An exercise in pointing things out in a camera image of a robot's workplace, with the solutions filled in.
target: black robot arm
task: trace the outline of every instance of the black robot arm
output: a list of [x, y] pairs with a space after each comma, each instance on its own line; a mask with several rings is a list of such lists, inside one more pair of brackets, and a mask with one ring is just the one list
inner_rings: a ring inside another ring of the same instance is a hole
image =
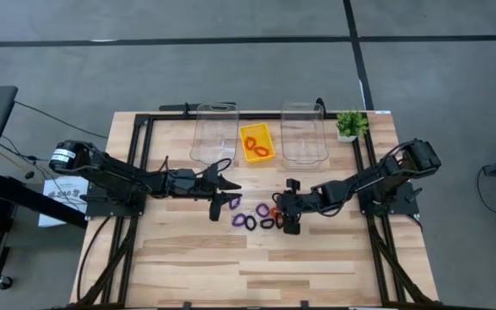
[[230, 163], [231, 159], [225, 158], [195, 173], [192, 169], [169, 170], [166, 158], [158, 171], [147, 172], [110, 157], [92, 143], [67, 140], [57, 144], [49, 167], [57, 173], [83, 177], [93, 182], [107, 190], [108, 198], [113, 203], [125, 206], [133, 205], [145, 195], [207, 199], [211, 201], [210, 220], [218, 220], [221, 205], [241, 196], [218, 192], [218, 189], [241, 188], [220, 175]]
[[[402, 158], [396, 156], [402, 152]], [[282, 194], [275, 194], [277, 208], [282, 213], [284, 232], [300, 233], [300, 217], [304, 213], [336, 215], [351, 197], [362, 189], [372, 187], [377, 206], [394, 202], [397, 188], [409, 179], [434, 174], [441, 162], [430, 143], [415, 139], [396, 146], [376, 167], [367, 168], [343, 181], [333, 180], [311, 188], [309, 194], [298, 194], [300, 182], [287, 180]]]

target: black table leg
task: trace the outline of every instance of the black table leg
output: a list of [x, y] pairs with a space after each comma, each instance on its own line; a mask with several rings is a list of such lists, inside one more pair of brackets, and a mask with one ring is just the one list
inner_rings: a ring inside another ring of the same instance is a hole
[[26, 188], [20, 181], [0, 176], [0, 197], [65, 223], [85, 229], [85, 215], [73, 208]]

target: wooden tabletop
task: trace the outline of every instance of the wooden tabletop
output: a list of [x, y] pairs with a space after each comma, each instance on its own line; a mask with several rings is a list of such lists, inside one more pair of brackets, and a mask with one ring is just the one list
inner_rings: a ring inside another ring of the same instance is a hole
[[[134, 112], [115, 114], [107, 152], [127, 160]], [[368, 112], [369, 126], [378, 159], [398, 144], [390, 114]], [[235, 167], [224, 172], [227, 180], [242, 185], [239, 212], [250, 212], [260, 202], [272, 204], [271, 195], [285, 190], [285, 180], [301, 181], [301, 190], [357, 173], [351, 143], [336, 140], [335, 121], [325, 121], [329, 158], [321, 169], [285, 170], [281, 165], [280, 121], [240, 121], [240, 126], [265, 122], [276, 149], [270, 161], [248, 164], [242, 146], [237, 147]], [[144, 129], [139, 136], [139, 164]], [[147, 169], [155, 171], [166, 155], [170, 168], [197, 164], [189, 157], [195, 121], [156, 121]], [[362, 142], [363, 161], [368, 165]], [[231, 226], [235, 212], [223, 207], [220, 221], [208, 219], [207, 201], [149, 198], [139, 218], [127, 307], [378, 306], [380, 298], [365, 218], [359, 213], [357, 196], [335, 217], [304, 214], [301, 234], [257, 228], [249, 232]], [[91, 220], [82, 256], [103, 219]], [[412, 280], [432, 299], [437, 293], [419, 227], [403, 215], [390, 216], [398, 258]], [[102, 229], [88, 256], [82, 295], [104, 269], [109, 257], [115, 220]], [[395, 300], [391, 270], [384, 261], [388, 292]], [[121, 273], [121, 266], [116, 274]], [[117, 298], [119, 277], [113, 281], [111, 300]], [[71, 301], [76, 300], [74, 287]]]

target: white paper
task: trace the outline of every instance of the white paper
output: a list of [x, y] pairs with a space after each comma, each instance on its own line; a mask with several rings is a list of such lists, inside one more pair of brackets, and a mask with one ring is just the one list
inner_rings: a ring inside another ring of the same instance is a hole
[[[45, 180], [43, 195], [65, 204], [68, 208], [79, 209], [79, 211], [85, 214], [87, 203], [79, 196], [87, 194], [88, 185], [89, 182], [82, 177], [55, 177], [54, 181], [52, 179]], [[40, 220], [38, 222], [39, 227], [50, 227], [62, 224], [65, 223], [61, 220], [55, 220], [54, 218], [40, 214]]]

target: clear plastic container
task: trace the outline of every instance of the clear plastic container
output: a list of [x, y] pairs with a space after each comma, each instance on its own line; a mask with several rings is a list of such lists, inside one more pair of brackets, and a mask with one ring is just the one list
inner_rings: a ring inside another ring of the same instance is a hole
[[316, 103], [283, 104], [281, 137], [282, 164], [287, 169], [318, 169], [328, 158], [323, 108]]
[[223, 158], [234, 160], [239, 134], [237, 106], [204, 103], [196, 111], [195, 137], [190, 157], [199, 162], [202, 168]]

